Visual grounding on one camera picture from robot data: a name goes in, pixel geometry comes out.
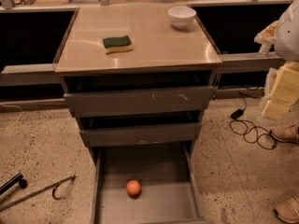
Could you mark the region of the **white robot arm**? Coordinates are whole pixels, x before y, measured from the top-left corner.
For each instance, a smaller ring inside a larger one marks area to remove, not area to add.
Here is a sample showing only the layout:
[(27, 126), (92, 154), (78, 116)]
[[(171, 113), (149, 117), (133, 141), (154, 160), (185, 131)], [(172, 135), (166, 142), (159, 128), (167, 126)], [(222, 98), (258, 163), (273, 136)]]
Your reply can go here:
[(274, 46), (274, 52), (285, 63), (277, 70), (275, 80), (266, 80), (265, 105), (262, 116), (281, 119), (299, 99), (299, 0), (294, 0), (278, 21), (272, 22), (254, 37), (265, 55)]

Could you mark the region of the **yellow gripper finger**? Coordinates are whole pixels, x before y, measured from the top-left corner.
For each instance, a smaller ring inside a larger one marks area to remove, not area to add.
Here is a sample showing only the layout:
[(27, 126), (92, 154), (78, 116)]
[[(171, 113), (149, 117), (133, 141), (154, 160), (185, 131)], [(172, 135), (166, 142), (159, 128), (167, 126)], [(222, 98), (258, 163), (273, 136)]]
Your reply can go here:
[(273, 45), (275, 43), (275, 33), (277, 25), (278, 21), (274, 21), (269, 24), (254, 37), (254, 41), (261, 45)]
[(278, 120), (299, 100), (299, 63), (285, 62), (270, 68), (264, 85), (261, 116)]

